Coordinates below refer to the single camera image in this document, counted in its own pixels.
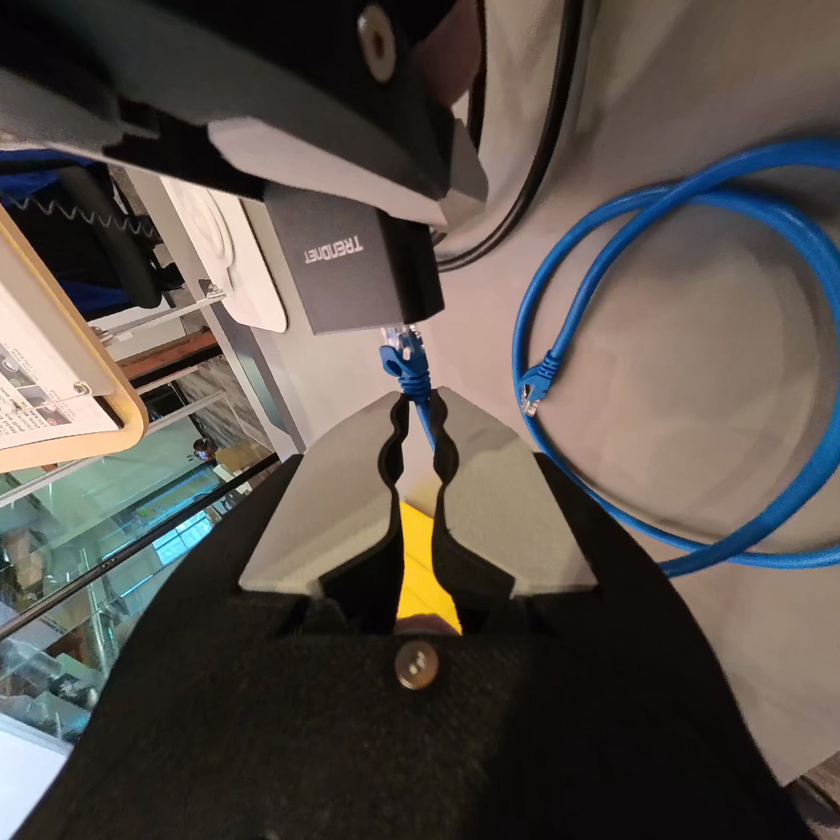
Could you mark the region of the white base clipboard stand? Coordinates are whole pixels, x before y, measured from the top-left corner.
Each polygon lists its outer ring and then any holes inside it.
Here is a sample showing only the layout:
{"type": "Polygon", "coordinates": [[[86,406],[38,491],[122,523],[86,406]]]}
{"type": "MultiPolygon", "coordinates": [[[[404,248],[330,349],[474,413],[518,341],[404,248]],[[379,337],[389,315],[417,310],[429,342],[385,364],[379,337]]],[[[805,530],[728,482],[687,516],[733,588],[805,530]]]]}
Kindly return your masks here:
{"type": "Polygon", "coordinates": [[[287,313],[240,199],[171,177],[161,182],[192,242],[209,285],[195,302],[94,333],[105,347],[132,340],[215,304],[237,323],[276,333],[287,330],[287,313]]]}

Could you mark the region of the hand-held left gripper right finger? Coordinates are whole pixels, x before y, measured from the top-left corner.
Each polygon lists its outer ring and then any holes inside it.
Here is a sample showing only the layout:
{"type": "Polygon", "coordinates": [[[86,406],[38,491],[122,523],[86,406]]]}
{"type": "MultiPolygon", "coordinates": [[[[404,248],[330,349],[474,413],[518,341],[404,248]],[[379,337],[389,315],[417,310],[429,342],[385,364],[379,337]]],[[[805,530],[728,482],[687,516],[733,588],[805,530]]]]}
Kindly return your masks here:
{"type": "Polygon", "coordinates": [[[586,592],[596,578],[535,454],[513,428],[454,390],[437,389],[441,480],[434,572],[452,596],[586,592]]]}

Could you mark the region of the wooden clipboard with printed sheet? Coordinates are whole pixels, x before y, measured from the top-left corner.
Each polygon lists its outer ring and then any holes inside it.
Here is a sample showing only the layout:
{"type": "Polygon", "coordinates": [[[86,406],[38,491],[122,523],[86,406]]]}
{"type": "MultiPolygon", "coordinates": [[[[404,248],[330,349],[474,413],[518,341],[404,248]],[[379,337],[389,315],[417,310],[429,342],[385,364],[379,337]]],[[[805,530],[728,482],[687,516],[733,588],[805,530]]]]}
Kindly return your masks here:
{"type": "Polygon", "coordinates": [[[111,455],[150,429],[145,406],[3,208],[3,473],[111,455]]]}

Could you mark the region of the person's right hand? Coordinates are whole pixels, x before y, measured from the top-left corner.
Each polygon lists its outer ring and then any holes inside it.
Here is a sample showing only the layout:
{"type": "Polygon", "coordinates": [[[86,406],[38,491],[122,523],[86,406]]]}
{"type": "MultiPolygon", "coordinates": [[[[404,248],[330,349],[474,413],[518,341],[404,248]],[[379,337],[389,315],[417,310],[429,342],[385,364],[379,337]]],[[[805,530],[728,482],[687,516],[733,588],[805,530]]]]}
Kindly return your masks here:
{"type": "Polygon", "coordinates": [[[414,50],[434,100],[452,109],[475,81],[483,56],[476,1],[457,1],[414,50]]]}

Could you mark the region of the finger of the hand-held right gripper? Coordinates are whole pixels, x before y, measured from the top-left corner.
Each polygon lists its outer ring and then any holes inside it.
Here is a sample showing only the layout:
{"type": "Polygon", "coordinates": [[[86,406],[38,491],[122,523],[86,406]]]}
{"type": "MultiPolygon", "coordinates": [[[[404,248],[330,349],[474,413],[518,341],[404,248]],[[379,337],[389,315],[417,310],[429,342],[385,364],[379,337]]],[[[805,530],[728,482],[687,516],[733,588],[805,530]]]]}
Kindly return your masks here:
{"type": "Polygon", "coordinates": [[[448,225],[439,201],[257,119],[211,121],[208,138],[228,163],[264,181],[348,198],[434,228],[448,225]]]}
{"type": "Polygon", "coordinates": [[[454,123],[449,161],[448,205],[485,205],[487,174],[464,123],[454,123]]]}

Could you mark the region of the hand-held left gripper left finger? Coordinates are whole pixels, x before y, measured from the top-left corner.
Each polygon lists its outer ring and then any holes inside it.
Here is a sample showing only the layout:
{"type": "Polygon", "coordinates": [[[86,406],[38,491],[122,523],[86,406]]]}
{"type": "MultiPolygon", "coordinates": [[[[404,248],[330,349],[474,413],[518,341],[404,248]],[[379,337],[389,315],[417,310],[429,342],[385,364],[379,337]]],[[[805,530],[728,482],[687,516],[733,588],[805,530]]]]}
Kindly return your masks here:
{"type": "Polygon", "coordinates": [[[330,573],[385,546],[399,525],[404,396],[388,392],[312,444],[239,586],[320,596],[330,573]]]}

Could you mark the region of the black ethernet splitter box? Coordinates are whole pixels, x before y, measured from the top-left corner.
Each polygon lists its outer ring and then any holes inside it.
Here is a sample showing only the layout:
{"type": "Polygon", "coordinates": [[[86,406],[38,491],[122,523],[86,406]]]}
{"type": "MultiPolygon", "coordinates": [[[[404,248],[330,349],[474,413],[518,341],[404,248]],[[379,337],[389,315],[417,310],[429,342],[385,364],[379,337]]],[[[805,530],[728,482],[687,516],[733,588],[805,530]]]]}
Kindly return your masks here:
{"type": "Polygon", "coordinates": [[[418,323],[445,308],[427,226],[286,185],[269,184],[264,204],[315,334],[418,323]]]}

